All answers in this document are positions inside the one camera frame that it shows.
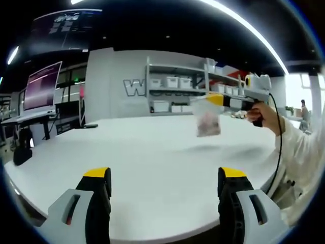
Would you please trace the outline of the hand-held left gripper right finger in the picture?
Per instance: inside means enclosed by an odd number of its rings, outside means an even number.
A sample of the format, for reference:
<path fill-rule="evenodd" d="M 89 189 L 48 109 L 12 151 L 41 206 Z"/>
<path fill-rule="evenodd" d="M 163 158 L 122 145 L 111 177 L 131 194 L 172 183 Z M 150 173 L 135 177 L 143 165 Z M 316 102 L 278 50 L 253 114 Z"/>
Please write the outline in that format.
<path fill-rule="evenodd" d="M 280 208 L 245 173 L 220 167 L 217 191 L 221 243 L 281 243 L 286 223 Z"/>

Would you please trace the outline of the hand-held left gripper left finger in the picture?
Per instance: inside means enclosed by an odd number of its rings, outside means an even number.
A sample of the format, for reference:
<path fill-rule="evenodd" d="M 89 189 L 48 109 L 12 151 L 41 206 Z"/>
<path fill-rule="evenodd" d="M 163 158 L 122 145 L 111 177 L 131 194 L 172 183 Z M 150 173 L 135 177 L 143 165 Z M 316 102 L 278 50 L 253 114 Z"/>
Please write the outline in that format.
<path fill-rule="evenodd" d="M 111 169 L 88 170 L 48 208 L 38 232 L 47 243 L 110 243 L 110 198 Z"/>

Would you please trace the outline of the person's right hand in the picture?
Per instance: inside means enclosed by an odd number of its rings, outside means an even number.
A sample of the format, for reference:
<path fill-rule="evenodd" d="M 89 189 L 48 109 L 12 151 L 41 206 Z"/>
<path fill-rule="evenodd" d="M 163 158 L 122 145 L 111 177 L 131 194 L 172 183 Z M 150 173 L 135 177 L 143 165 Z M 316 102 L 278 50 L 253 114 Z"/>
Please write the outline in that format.
<path fill-rule="evenodd" d="M 247 118 L 250 122 L 262 118 L 262 125 L 270 130 L 278 129 L 278 118 L 276 112 L 267 104 L 259 102 L 247 112 Z"/>

